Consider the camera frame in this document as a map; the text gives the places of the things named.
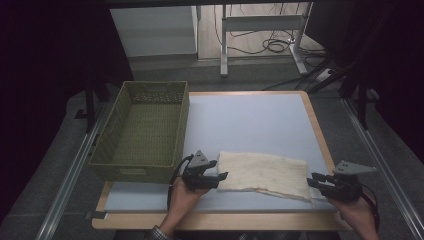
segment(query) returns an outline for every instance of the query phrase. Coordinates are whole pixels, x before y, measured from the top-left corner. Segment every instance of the gray carpet floor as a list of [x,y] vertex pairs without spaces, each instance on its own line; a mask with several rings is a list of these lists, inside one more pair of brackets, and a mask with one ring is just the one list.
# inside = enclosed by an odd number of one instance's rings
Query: gray carpet floor
[[[311,82],[290,81],[298,78],[295,65],[289,58],[232,60],[229,77],[220,78],[219,62],[178,60],[148,62],[132,60],[136,80],[143,81],[189,81],[190,91],[257,91],[281,84],[271,90],[305,89]],[[341,160],[364,165],[373,161],[359,138],[350,116],[338,97],[336,82],[316,94],[310,95],[315,114],[327,141],[330,153],[337,164]],[[109,86],[113,96],[118,88]],[[109,101],[110,109],[114,98]],[[85,108],[84,94],[68,101],[67,115],[56,138],[44,157],[37,172],[16,201],[0,227],[0,239],[34,239],[51,206],[72,160],[85,136],[86,121],[74,119],[78,109]],[[385,157],[399,184],[422,216],[424,213],[424,167],[405,143],[394,133],[375,111],[372,104],[367,108],[369,132]],[[371,187],[379,199],[383,240],[414,239],[402,213],[378,174],[363,175],[361,182]],[[103,187],[90,169],[83,168],[66,209],[60,219],[53,239],[114,239],[115,231],[96,230],[86,213],[95,210]],[[353,232],[340,232],[344,240],[359,239]]]

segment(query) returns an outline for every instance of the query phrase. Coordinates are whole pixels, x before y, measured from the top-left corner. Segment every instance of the person's left hand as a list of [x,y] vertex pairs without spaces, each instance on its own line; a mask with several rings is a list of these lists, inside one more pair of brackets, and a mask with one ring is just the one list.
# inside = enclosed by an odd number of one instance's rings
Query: person's left hand
[[169,211],[159,229],[168,237],[172,237],[175,228],[183,218],[193,209],[200,197],[210,189],[191,191],[181,177],[177,177],[173,184]]

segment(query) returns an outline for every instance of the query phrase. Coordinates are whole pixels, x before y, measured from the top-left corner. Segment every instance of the sleeve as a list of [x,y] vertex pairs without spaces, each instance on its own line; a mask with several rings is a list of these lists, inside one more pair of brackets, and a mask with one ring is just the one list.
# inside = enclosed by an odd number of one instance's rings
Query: sleeve
[[173,240],[173,238],[167,237],[158,226],[154,226],[149,236],[146,238],[147,240]]

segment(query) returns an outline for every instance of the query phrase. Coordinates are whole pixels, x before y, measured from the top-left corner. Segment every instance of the person's right hand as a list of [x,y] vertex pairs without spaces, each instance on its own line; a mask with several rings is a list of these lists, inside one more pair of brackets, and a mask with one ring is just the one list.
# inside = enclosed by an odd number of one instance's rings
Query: person's right hand
[[339,209],[342,218],[362,239],[378,240],[371,206],[362,197],[353,203],[344,203],[331,198],[327,200]]

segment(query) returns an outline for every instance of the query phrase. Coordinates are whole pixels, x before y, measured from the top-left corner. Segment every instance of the hand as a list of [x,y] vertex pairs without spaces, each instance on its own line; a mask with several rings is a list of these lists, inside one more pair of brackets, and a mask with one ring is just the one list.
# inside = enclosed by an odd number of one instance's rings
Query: hand
[[193,209],[197,201],[210,189],[191,191],[181,177],[177,177],[173,184],[169,211],[159,229],[168,237],[172,237],[175,228],[183,218]]
[[342,218],[362,239],[378,240],[371,206],[362,197],[353,203],[344,203],[331,198],[327,200],[339,209]]

